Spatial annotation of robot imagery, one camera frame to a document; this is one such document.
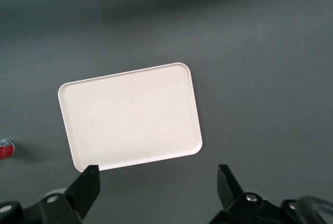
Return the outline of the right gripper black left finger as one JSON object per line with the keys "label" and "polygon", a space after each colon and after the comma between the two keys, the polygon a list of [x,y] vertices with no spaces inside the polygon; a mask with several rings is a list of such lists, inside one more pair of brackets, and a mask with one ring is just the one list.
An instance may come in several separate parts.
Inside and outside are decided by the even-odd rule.
{"label": "right gripper black left finger", "polygon": [[26,209],[25,223],[82,223],[100,193],[97,165],[89,165],[63,193],[50,193]]}

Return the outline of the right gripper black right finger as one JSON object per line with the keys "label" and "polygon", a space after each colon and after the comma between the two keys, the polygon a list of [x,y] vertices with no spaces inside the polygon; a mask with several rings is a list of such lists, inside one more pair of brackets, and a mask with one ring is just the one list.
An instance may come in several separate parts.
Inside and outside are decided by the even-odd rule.
{"label": "right gripper black right finger", "polygon": [[279,207],[255,193],[245,192],[228,165],[217,169],[217,192],[222,210],[211,223],[282,223]]}

